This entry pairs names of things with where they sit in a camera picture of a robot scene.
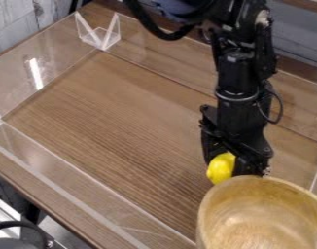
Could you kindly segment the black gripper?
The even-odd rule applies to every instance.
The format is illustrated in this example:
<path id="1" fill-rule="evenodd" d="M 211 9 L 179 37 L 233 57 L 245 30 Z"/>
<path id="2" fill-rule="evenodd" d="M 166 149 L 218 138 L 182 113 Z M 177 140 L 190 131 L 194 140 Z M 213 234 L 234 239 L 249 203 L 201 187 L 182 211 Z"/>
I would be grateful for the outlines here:
<path id="1" fill-rule="evenodd" d="M 222 153 L 236 156 L 233 175 L 256 175 L 262 177 L 269 168 L 273 149 L 264 135 L 265 126 L 245 128 L 237 124 L 222 124 L 218 108 L 207 104 L 201 106 L 199 120 L 203 160 L 210 161 Z"/>

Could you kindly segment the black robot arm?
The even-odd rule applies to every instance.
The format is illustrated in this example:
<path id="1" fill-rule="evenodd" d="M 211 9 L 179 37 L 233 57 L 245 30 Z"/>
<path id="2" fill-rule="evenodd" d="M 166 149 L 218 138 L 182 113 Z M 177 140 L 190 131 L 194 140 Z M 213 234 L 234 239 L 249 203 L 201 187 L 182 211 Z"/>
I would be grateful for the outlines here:
<path id="1" fill-rule="evenodd" d="M 266 0 L 123 0 L 143 27 L 166 41 L 194 29 L 210 43 L 217 70 L 217 104 L 201 107 L 203 160 L 232 157 L 234 176 L 268 173 L 273 149 L 264 129 L 270 117 L 278 57 Z"/>

